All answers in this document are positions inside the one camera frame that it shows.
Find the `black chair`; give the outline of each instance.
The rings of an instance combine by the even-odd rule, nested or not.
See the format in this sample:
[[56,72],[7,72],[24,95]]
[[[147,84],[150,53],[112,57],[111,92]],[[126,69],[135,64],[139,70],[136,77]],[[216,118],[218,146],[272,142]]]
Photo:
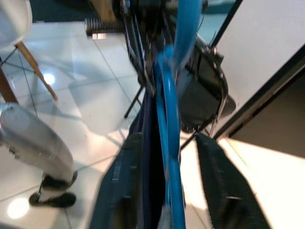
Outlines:
[[[228,85],[220,67],[223,56],[197,37],[194,51],[185,69],[179,74],[178,98],[181,130],[193,133],[181,149],[205,130],[213,138],[219,119],[231,114],[236,104],[228,95]],[[206,127],[211,124],[211,131]]]

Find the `chair leg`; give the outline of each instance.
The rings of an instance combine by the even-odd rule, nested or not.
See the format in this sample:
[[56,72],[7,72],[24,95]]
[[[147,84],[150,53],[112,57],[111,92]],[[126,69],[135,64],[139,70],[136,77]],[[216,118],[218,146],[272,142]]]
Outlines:
[[195,133],[192,134],[192,136],[189,137],[189,139],[187,139],[183,145],[180,147],[180,150],[183,150],[194,138],[195,138]]
[[130,104],[130,106],[129,106],[127,112],[126,112],[126,114],[124,115],[124,118],[127,118],[127,117],[128,117],[128,115],[129,115],[130,111],[132,110],[134,104],[138,101],[139,96],[140,96],[140,94],[141,94],[143,88],[144,88],[144,87],[141,86],[140,89],[138,90],[138,92],[137,92],[137,94],[135,95],[135,97],[133,98],[133,101],[132,101],[132,103]]
[[21,41],[15,45],[17,49],[22,53],[24,58],[28,61],[34,72],[38,75],[44,86],[48,89],[48,91],[51,93],[53,96],[54,100],[57,100],[57,95],[53,91],[53,89],[50,87],[50,85],[47,84],[47,82],[44,80],[43,75],[41,71],[38,68],[38,64],[35,61],[34,57],[31,55],[30,51],[25,47],[24,43]]
[[17,98],[12,91],[8,80],[6,79],[2,68],[0,67],[0,93],[2,94],[5,102],[18,103]]

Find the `white wall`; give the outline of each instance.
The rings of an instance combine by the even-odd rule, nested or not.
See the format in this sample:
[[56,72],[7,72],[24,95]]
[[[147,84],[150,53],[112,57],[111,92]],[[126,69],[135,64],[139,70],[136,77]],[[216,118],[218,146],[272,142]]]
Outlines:
[[[234,115],[305,43],[305,0],[243,0],[217,47]],[[221,120],[218,129],[230,119]]]

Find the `wooden chair leg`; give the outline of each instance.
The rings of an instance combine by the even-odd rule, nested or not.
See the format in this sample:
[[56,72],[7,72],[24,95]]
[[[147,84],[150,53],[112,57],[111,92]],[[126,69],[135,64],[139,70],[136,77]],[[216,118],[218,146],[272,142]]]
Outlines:
[[55,92],[53,91],[53,89],[51,88],[50,85],[47,84],[47,82],[44,80],[43,75],[41,73],[41,71],[38,68],[38,64],[35,61],[34,57],[32,56],[32,54],[30,53],[30,51],[27,49],[27,47],[25,47],[24,43],[21,41],[17,44],[15,44],[15,46],[17,47],[17,49],[22,53],[22,55],[24,56],[24,58],[27,60],[27,62],[30,64],[30,66],[32,67],[32,69],[34,70],[34,72],[38,75],[38,77],[40,78],[40,80],[42,81],[42,83],[45,85],[45,87],[48,89],[48,91],[51,93],[51,95],[53,96],[54,100],[57,100],[57,95],[55,94]]
[[6,79],[2,68],[0,67],[0,93],[2,94],[5,102],[18,103],[17,98],[12,91],[8,80]]

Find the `white chair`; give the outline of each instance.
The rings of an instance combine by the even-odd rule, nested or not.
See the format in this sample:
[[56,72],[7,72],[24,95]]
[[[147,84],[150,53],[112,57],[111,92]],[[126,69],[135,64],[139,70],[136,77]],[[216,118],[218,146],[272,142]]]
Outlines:
[[0,47],[14,45],[15,50],[5,60],[0,58],[0,92],[6,102],[15,102],[17,99],[1,69],[7,59],[18,49],[28,61],[34,72],[41,79],[45,87],[57,100],[53,89],[46,83],[38,64],[30,51],[22,42],[32,24],[32,11],[29,0],[0,0]]

